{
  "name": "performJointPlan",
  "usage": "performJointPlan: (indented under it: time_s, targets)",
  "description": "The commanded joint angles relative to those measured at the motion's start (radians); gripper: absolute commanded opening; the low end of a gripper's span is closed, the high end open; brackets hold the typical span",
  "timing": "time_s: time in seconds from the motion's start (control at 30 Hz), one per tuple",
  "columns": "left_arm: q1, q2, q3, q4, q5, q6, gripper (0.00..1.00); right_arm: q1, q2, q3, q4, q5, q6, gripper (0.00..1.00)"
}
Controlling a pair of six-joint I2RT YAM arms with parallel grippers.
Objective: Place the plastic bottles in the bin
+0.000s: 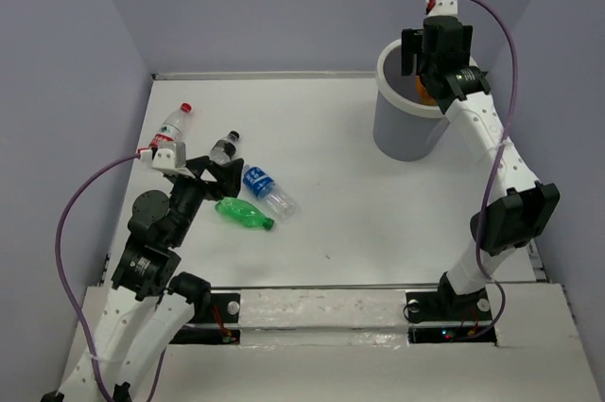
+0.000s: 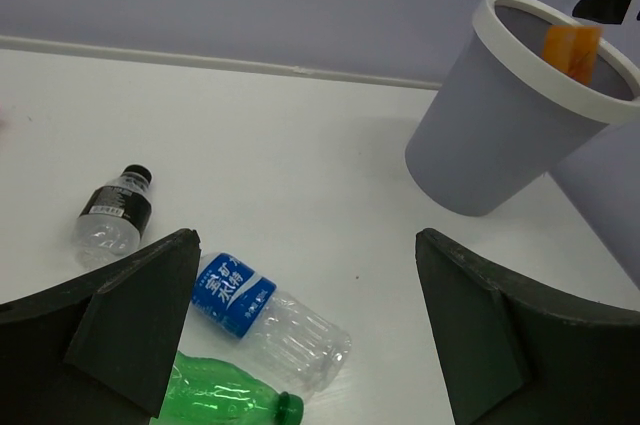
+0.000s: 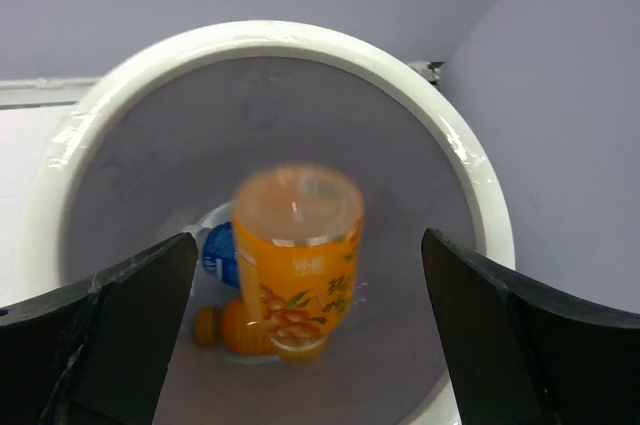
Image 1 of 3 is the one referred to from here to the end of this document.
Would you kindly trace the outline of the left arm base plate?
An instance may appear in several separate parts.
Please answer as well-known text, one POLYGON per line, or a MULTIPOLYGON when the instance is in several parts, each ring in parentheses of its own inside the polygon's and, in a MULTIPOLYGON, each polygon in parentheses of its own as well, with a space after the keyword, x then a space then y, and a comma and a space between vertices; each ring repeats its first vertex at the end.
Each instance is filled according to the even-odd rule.
POLYGON ((196 306, 193 317, 176 333, 174 345, 237 345, 240 343, 241 295, 214 291, 209 305, 196 306))

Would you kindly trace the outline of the orange bottle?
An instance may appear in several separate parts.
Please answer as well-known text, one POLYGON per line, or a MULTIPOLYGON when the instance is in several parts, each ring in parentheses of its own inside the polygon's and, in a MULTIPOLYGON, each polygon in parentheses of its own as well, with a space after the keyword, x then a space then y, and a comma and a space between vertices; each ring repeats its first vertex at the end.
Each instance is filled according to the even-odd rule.
POLYGON ((429 107, 437 106, 436 100, 427 92, 426 88, 424 87, 424 85, 421 82, 420 77, 416 77, 415 86, 416 86, 416 91, 418 94, 420 104, 422 104, 424 106, 429 106, 429 107))

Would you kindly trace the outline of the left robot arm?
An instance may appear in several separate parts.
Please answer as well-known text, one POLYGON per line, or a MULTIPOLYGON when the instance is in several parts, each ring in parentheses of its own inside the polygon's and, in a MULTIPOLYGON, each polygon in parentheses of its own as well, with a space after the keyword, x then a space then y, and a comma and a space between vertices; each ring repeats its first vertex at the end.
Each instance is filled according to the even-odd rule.
POLYGON ((142 148, 127 159, 141 160, 161 172, 172 189, 150 190, 136 198, 130 235, 95 327, 68 286, 61 258, 68 214, 61 214, 54 244, 56 265, 86 345, 72 373, 57 390, 43 396, 45 401, 131 401, 149 373, 160 373, 165 348, 182 327, 208 313, 210 283, 178 272, 181 258, 176 250, 204 202, 239 194, 243 159, 219 165, 207 156, 185 159, 175 150, 152 148, 142 148))

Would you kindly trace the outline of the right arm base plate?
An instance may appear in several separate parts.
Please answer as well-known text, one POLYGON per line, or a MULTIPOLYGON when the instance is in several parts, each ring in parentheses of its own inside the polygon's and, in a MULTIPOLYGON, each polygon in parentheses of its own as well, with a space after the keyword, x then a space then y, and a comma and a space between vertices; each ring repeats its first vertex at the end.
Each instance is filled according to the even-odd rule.
POLYGON ((495 342, 495 334, 479 333, 493 320, 487 290, 441 297, 436 290, 408 291, 403 315, 410 324, 410 340, 420 343, 495 342))

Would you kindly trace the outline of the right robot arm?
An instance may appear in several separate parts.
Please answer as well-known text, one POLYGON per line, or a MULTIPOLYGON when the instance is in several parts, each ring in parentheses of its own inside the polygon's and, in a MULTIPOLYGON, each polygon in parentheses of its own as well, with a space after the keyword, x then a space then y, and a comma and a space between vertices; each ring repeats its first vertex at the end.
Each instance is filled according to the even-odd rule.
POLYGON ((473 29, 454 16, 432 16, 402 32, 402 72, 419 77, 450 126, 462 136, 485 181, 470 220, 471 242, 434 291, 411 292, 412 323, 454 322, 480 300, 498 267, 539 236, 561 194, 524 163, 495 109, 483 71, 471 64, 473 29))

